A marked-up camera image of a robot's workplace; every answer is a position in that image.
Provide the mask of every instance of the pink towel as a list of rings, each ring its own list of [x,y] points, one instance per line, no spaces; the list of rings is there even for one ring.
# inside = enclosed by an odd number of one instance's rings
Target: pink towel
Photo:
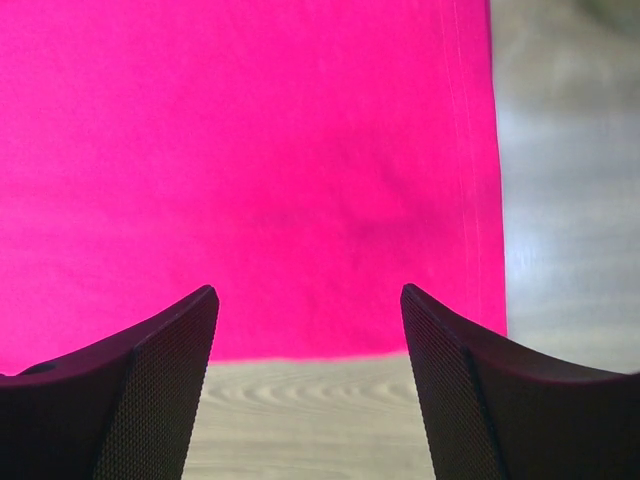
[[[486,0],[0,0],[0,370],[203,283],[213,359],[504,333]]]

